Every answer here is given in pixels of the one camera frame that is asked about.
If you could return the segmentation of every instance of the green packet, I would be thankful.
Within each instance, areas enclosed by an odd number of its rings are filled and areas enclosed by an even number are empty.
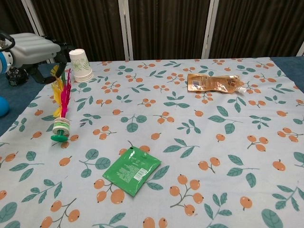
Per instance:
[[[160,164],[160,160],[133,146],[107,169],[103,177],[135,196]]]

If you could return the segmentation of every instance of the dark curtain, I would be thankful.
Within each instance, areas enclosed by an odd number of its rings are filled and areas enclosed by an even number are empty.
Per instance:
[[[34,32],[21,0],[0,0],[0,30],[8,34]]]
[[[134,59],[201,58],[210,0],[129,0]]]
[[[82,48],[89,61],[124,60],[117,0],[32,0],[45,35]]]
[[[295,56],[304,0],[220,0],[210,58]]]

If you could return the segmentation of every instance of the floral tablecloth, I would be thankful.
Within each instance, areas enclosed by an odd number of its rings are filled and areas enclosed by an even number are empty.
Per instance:
[[[50,85],[0,138],[0,227],[304,226],[304,94],[269,58],[91,67],[67,142],[50,139]],[[191,72],[247,92],[187,92]],[[162,161],[135,197],[102,177],[131,145]]]

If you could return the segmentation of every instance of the paper cup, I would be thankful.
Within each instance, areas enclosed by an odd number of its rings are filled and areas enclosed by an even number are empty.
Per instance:
[[[88,81],[93,77],[93,71],[83,49],[75,49],[69,52],[72,69],[77,82]]]

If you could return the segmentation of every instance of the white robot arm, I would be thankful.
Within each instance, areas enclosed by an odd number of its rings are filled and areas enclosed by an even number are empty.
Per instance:
[[[0,74],[6,73],[10,67],[23,68],[32,74],[37,82],[50,83],[55,78],[49,77],[45,80],[37,70],[38,63],[58,55],[57,60],[62,64],[59,68],[63,72],[67,61],[60,51],[60,45],[44,37],[32,33],[8,35],[0,31]]]

